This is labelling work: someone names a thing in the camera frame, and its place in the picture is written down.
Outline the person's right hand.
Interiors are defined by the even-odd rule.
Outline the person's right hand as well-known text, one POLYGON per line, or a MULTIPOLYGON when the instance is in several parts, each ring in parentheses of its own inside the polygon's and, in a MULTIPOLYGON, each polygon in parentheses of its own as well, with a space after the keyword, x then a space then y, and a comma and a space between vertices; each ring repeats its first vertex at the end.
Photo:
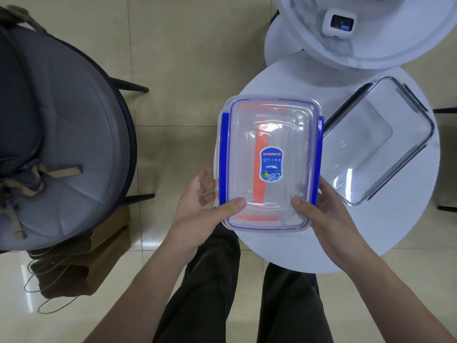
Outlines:
POLYGON ((370 264, 377 255, 357 230, 346 206, 334 188, 319 178, 317 202, 322 211, 322 224, 312 229, 329 259, 341 270, 352 273, 363 264, 370 264))

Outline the person's left hand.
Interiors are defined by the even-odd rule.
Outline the person's left hand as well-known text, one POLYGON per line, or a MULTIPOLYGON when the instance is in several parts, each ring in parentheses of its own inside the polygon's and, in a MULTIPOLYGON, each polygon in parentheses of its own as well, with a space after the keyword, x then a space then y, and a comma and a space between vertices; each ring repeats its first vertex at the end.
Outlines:
POLYGON ((164 242, 185 263, 196 255, 220 222, 212 222, 212 208, 205 206, 216 198, 216 181, 207 181, 210 167, 202 169, 190 182, 178 202, 172 224, 164 242))

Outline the clear food container blue clips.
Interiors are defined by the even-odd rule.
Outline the clear food container blue clips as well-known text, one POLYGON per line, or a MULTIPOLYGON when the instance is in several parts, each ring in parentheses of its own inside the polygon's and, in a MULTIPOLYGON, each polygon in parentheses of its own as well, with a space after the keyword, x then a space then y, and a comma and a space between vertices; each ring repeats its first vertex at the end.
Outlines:
POLYGON ((247 205, 222 221, 241 232, 296 232, 310 220, 291 205, 300 197, 315 205, 323 148, 320 105, 313 100, 278 95, 238 95, 219 113, 214 151, 215 206, 243 197, 247 205), (261 151, 264 203, 253 203, 255 134, 265 120, 268 147, 261 151))

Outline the person's right forearm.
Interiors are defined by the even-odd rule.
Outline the person's right forearm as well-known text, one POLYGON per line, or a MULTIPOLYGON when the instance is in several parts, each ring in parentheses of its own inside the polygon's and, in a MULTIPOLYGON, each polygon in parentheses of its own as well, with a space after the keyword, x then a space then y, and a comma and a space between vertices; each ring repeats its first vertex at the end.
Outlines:
POLYGON ((340 268, 357 288, 386 343, 457 343, 457 339, 372 249, 363 245, 340 268))

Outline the person's left forearm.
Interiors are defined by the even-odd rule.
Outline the person's left forearm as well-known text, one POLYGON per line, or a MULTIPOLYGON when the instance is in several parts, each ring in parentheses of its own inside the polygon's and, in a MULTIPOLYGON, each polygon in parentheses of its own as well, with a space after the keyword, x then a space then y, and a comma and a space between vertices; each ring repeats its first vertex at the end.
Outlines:
POLYGON ((83 343, 151 343, 181 271, 204 240, 169 234, 83 343))

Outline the orange plastic strip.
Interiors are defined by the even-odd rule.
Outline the orange plastic strip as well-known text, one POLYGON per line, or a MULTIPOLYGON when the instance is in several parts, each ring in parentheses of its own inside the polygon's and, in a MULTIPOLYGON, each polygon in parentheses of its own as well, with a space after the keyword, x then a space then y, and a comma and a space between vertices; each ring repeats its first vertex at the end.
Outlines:
POLYGON ((269 134, 266 131, 267 124, 264 121, 260 120, 255 134, 253 203, 257 205, 264 203, 266 192, 266 182, 260 178, 261 151, 269 146, 269 134))

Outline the clear container black clip lid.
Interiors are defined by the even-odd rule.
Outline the clear container black clip lid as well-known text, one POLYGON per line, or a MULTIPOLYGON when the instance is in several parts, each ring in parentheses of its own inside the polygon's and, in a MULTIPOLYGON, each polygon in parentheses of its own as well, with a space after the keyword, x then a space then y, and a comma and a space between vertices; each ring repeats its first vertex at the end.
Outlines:
POLYGON ((435 132, 406 83, 383 76, 361 86, 324 123, 321 176, 349 206, 372 199, 435 132))

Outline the person's dark trousers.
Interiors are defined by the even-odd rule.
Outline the person's dark trousers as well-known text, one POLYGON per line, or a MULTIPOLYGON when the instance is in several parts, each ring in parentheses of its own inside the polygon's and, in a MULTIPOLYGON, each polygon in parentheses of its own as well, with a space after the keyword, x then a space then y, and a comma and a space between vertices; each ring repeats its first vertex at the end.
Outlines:
MULTIPOLYGON (((238 236, 218 224, 188 263, 153 343, 225 343, 240 257, 238 236)), ((257 343, 334 343, 315 274, 269 263, 257 343)))

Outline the brown paper bag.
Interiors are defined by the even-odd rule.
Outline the brown paper bag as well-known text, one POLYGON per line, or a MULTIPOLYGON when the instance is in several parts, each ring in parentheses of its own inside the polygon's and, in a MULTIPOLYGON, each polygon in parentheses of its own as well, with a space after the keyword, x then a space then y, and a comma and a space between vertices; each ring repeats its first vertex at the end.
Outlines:
POLYGON ((46 299, 37 312, 53 314, 79 297, 95 294, 131 247, 130 221, 130 208, 120 206, 89 232, 28 251, 31 261, 27 270, 31 276, 24 290, 46 299))

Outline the white round table base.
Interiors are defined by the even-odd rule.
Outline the white round table base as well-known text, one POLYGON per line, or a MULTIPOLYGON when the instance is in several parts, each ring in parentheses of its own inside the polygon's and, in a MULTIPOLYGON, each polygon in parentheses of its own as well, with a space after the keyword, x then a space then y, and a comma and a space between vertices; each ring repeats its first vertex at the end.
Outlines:
POLYGON ((264 58, 269 67, 277 61, 304 49, 297 43, 281 15, 271 21, 264 43, 264 58))

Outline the black chair legs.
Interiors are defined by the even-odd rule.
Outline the black chair legs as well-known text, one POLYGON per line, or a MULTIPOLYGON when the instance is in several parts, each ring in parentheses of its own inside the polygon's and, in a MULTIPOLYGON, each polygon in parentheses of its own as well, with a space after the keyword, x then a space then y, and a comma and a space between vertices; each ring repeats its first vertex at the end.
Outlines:
MULTIPOLYGON (((457 115, 457 107, 433 109, 433 113, 457 115)), ((457 213, 457 207, 437 206, 437 210, 449 213, 457 213)))

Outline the grey cushioned black chair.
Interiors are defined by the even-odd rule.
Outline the grey cushioned black chair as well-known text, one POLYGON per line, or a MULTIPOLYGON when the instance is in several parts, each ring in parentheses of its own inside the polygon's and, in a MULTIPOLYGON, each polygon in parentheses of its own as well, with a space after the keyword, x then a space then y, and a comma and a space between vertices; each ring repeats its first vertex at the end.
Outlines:
POLYGON ((0 23, 0 253, 51 247, 93 230, 127 196, 133 118, 111 78, 44 29, 0 23))

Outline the small white device with screen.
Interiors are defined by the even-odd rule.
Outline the small white device with screen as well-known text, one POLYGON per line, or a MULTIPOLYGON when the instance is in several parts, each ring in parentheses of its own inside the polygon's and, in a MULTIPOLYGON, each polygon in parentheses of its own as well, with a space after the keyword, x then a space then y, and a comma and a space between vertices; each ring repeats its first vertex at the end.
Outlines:
POLYGON ((357 26, 357 15, 338 8, 328 9, 323 18, 322 33, 327 37, 348 39, 357 26))

